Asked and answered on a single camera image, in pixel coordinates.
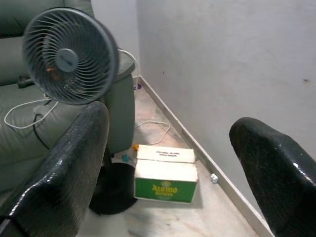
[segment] cardboard box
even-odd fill
[[[191,203],[197,182],[192,149],[139,145],[136,198]]]

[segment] baseboard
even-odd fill
[[[143,78],[139,78],[139,83],[151,96],[157,106],[161,109],[167,119],[171,122],[174,128],[180,133],[187,144],[194,149],[197,158],[204,164],[210,173],[214,173],[218,177],[218,184],[232,200],[237,209],[241,212],[253,230],[260,237],[274,237],[269,229],[265,219],[257,212],[257,210],[247,201],[241,192],[234,186],[229,178],[224,174],[220,167],[214,162],[210,155],[196,141],[196,139],[188,132],[184,125],[178,120],[174,113],[167,107],[162,99],[157,95],[153,88]]]

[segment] green label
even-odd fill
[[[190,203],[196,185],[196,182],[136,178],[135,196],[138,198]]]

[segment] fan motor hub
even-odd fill
[[[64,72],[73,72],[78,66],[78,56],[69,48],[59,49],[56,54],[56,64]]]

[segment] fan grille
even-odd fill
[[[24,33],[24,57],[32,80],[45,94],[73,105],[105,94],[119,65],[110,32],[72,8],[54,8],[30,22]]]

